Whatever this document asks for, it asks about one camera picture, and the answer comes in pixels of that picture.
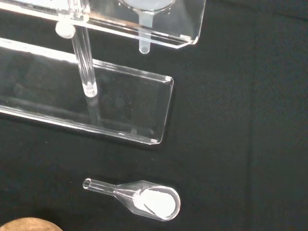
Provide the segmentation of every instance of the black cloth background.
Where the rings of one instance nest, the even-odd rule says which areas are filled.
[[[153,45],[146,56],[136,40],[91,31],[94,58],[174,77],[165,140],[148,148],[1,116],[0,224],[35,216],[64,231],[307,230],[307,9],[209,0],[197,45]],[[54,26],[0,12],[0,37],[72,52]],[[84,191],[87,177],[172,186],[181,212],[167,223],[136,216]]]

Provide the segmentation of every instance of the acrylic base plate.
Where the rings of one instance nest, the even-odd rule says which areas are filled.
[[[162,141],[171,77],[93,60],[85,96],[74,54],[0,38],[0,113],[145,144]]]

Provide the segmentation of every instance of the clear glass vessel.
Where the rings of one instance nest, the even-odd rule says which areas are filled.
[[[113,185],[88,178],[83,188],[114,196],[132,213],[160,221],[172,220],[180,212],[180,196],[174,189],[144,180]]]

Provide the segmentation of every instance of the glass stem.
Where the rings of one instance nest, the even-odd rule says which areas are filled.
[[[76,26],[72,43],[85,95],[90,98],[94,97],[97,95],[97,85],[88,29],[83,26]]]
[[[83,188],[97,193],[114,196],[116,186],[98,180],[85,179],[85,181],[83,182]]]
[[[152,28],[153,26],[153,15],[149,13],[140,13],[139,14],[139,24],[145,27]],[[141,39],[139,40],[139,51],[142,54],[147,54],[151,49],[151,34],[147,32],[145,29],[139,29],[139,36]]]

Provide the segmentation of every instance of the cork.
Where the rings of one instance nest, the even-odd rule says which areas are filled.
[[[0,231],[62,231],[62,229],[46,220],[21,218],[1,226]]]

